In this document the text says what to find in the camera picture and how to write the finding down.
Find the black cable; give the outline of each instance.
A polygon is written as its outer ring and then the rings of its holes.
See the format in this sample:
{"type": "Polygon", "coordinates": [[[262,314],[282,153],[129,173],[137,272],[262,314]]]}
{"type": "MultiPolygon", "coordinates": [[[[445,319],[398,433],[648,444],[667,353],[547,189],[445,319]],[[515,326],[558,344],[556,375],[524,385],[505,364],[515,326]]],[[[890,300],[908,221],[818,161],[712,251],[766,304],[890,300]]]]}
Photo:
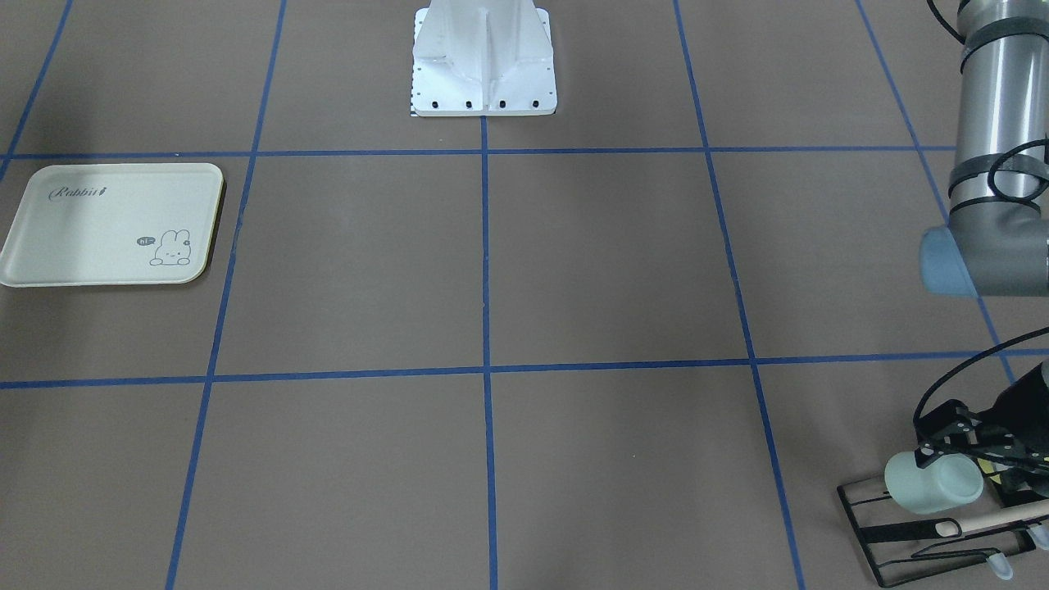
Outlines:
{"type": "Polygon", "coordinates": [[[936,383],[933,383],[933,386],[930,386],[928,389],[925,391],[925,395],[923,395],[921,401],[918,402],[918,407],[915,408],[914,427],[915,427],[915,434],[918,435],[918,444],[924,445],[925,443],[932,443],[936,450],[943,450],[946,452],[961,452],[964,455],[968,455],[969,457],[976,457],[978,459],[983,459],[985,461],[990,461],[992,463],[998,463],[1009,467],[1023,467],[1027,469],[1035,468],[1039,470],[1049,469],[1049,463],[1046,463],[1045,461],[1008,459],[1005,457],[997,457],[987,455],[985,452],[973,451],[971,449],[961,448],[944,442],[933,441],[928,435],[921,431],[921,415],[925,412],[925,404],[928,403],[929,398],[932,398],[933,395],[937,391],[939,391],[939,388],[942,387],[947,381],[950,381],[959,373],[965,371],[969,366],[972,366],[973,364],[982,361],[983,359],[989,356],[993,356],[1006,349],[1015,346],[1021,342],[1026,342],[1028,340],[1032,340],[1034,338],[1037,338],[1039,336],[1045,336],[1047,334],[1049,334],[1049,325],[1041,330],[1035,330],[1033,332],[1028,332],[1027,334],[1016,336],[1011,340],[1006,340],[1005,342],[1002,342],[997,346],[991,346],[990,349],[987,349],[986,351],[978,355],[969,357],[968,359],[959,363],[958,366],[951,368],[946,374],[944,374],[943,377],[937,379],[936,383]]]}
{"type": "Polygon", "coordinates": [[[947,19],[943,18],[943,15],[940,14],[940,8],[936,7],[936,2],[934,2],[933,0],[925,0],[925,3],[928,4],[928,9],[933,10],[933,16],[936,17],[936,21],[940,23],[940,26],[942,26],[944,30],[949,33],[951,37],[957,39],[959,43],[964,45],[965,38],[962,37],[960,33],[955,30],[955,27],[950,26],[950,23],[947,22],[947,19]]]}
{"type": "Polygon", "coordinates": [[[999,159],[994,161],[994,164],[991,164],[990,170],[988,170],[987,173],[987,188],[990,189],[990,192],[992,192],[994,196],[1001,198],[1002,201],[1007,201],[1009,203],[1030,203],[1035,198],[1042,196],[1042,193],[1044,193],[1046,189],[1049,188],[1049,182],[1046,182],[1045,178],[1039,178],[1039,186],[1037,188],[1034,189],[1034,192],[1032,192],[1031,194],[1027,194],[1024,196],[1012,196],[1010,194],[1005,194],[1004,192],[1002,192],[1002,189],[998,188],[998,183],[994,181],[994,174],[1001,172],[1002,167],[1005,166],[1005,163],[1008,162],[1010,157],[1016,155],[1018,153],[1027,149],[1047,146],[1047,145],[1049,145],[1049,138],[1046,138],[1044,140],[1034,140],[1033,142],[1020,144],[1019,146],[1010,149],[1009,151],[999,156],[999,159]]]}

